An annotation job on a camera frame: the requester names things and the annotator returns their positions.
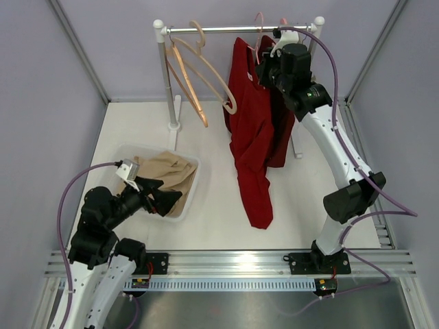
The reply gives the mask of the thin pink wire hanger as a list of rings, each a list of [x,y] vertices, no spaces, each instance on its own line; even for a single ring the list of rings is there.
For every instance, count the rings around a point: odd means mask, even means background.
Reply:
[[[254,53],[254,57],[256,60],[257,65],[260,65],[260,59],[259,59],[259,49],[261,46],[261,39],[263,36],[263,25],[264,25],[264,15],[262,12],[258,12],[254,19],[255,22],[260,22],[260,26],[258,29],[258,35],[257,35],[257,41],[253,47],[250,45],[247,46],[249,50],[251,50]]]

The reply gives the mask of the beige t shirt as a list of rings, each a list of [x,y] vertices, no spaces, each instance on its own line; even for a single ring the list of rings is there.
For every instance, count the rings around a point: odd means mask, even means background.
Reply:
[[[149,158],[134,155],[132,160],[139,164],[137,176],[162,180],[161,191],[180,191],[182,197],[176,202],[167,217],[179,217],[185,207],[189,191],[198,169],[194,164],[170,151],[162,151]]]

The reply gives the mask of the bright red t shirt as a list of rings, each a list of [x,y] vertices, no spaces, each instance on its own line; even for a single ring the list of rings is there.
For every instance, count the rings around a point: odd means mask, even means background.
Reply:
[[[266,178],[274,135],[270,92],[258,84],[252,52],[242,38],[233,46],[228,87],[237,112],[227,114],[225,122],[231,133],[229,146],[242,204],[250,225],[265,230],[273,220],[270,181]]]

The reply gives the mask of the dark maroon t shirt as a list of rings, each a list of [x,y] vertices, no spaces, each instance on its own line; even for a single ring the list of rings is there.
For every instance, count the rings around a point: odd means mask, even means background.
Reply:
[[[295,123],[293,112],[287,109],[281,92],[270,89],[270,109],[273,127],[272,144],[270,153],[267,155],[265,166],[281,168],[285,165],[287,148]]]

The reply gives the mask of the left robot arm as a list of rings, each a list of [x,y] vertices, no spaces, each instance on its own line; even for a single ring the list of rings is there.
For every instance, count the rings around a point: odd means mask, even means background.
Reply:
[[[104,186],[86,193],[70,249],[62,253],[67,284],[52,328],[102,328],[131,276],[167,274],[167,253],[148,253],[144,243],[119,239],[114,229],[139,210],[164,217],[182,193],[162,191],[161,180],[137,177],[134,183],[118,195]]]

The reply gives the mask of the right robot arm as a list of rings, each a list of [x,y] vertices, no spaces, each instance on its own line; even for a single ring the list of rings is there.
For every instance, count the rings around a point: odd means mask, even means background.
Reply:
[[[290,43],[282,49],[264,49],[256,72],[260,85],[277,89],[287,109],[313,136],[337,186],[323,198],[327,218],[310,252],[285,257],[291,273],[350,273],[342,249],[344,233],[374,204],[377,189],[384,187],[386,178],[363,161],[338,124],[332,98],[323,85],[311,79],[311,54],[306,46]]]

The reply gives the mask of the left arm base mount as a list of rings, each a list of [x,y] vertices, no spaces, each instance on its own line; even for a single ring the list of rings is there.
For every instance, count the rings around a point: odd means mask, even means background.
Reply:
[[[147,252],[135,260],[134,276],[167,275],[169,254],[165,252]]]

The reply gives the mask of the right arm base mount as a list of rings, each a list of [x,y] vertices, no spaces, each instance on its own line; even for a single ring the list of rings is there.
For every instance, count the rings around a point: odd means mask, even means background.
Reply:
[[[325,256],[319,251],[292,252],[283,256],[293,275],[351,274],[348,254],[339,251]]]

